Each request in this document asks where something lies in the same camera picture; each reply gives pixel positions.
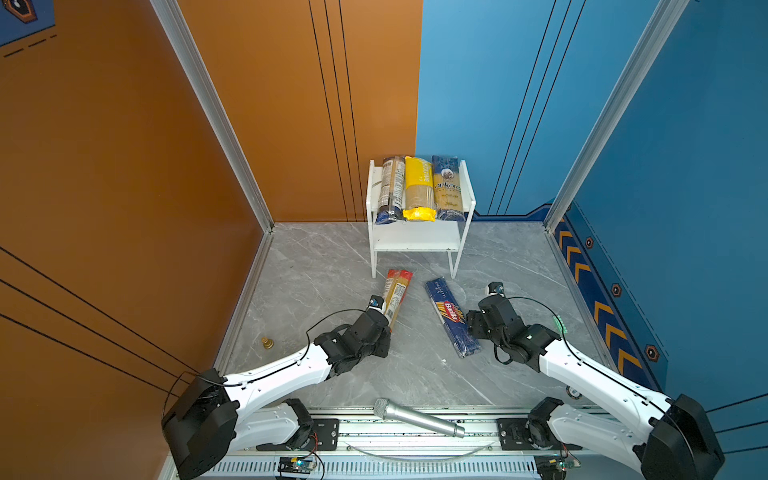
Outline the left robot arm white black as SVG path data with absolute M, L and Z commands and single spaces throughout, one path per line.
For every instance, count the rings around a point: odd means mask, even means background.
M 307 446 L 313 420 L 292 393 L 347 373 L 369 356 L 384 358 L 390 344 L 390 321 L 370 304 L 354 323 L 268 365 L 228 376 L 214 368 L 196 375 L 161 420 L 178 476 L 196 479 L 245 448 Z

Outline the red-ended clear spaghetti bag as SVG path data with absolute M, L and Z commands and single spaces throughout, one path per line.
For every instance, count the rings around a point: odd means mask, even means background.
M 413 273 L 408 270 L 390 269 L 388 271 L 383 295 L 383 313 L 388 320 L 389 327 L 392 327 L 396 321 L 412 278 Z

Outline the clear labelled spaghetti bag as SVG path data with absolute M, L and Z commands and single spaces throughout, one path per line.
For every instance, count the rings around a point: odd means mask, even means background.
M 382 166 L 376 225 L 386 225 L 404 218 L 404 183 L 405 158 L 402 156 L 387 158 Z

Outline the blue Ankara spaghetti bag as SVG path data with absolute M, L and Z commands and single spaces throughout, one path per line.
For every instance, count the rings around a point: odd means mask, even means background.
M 437 219 L 462 221 L 464 212 L 458 158 L 433 155 L 431 163 Z

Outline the yellow Pastatime spaghetti bag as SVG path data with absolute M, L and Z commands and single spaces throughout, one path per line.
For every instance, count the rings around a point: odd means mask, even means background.
M 432 164 L 424 159 L 405 158 L 405 206 L 408 221 L 434 222 L 437 217 Z

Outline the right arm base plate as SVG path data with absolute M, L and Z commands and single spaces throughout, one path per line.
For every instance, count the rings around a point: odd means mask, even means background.
M 503 451 L 565 451 L 582 450 L 581 446 L 562 443 L 551 437 L 549 440 L 535 440 L 528 429 L 525 418 L 506 417 L 496 421 L 498 439 Z

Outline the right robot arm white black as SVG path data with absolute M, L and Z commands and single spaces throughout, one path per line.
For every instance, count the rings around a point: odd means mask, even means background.
M 527 325 L 500 284 L 466 316 L 468 331 L 496 352 L 575 390 L 607 412 L 581 413 L 547 397 L 528 414 L 539 449 L 576 445 L 619 462 L 646 479 L 713 479 L 725 454 L 704 408 L 693 398 L 635 383 L 573 347 L 563 331 Z

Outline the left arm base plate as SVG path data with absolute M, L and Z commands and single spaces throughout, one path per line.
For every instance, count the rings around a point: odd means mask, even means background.
M 309 429 L 300 429 L 294 438 L 283 444 L 262 444 L 257 451 L 335 451 L 339 440 L 340 420 L 320 418 Z

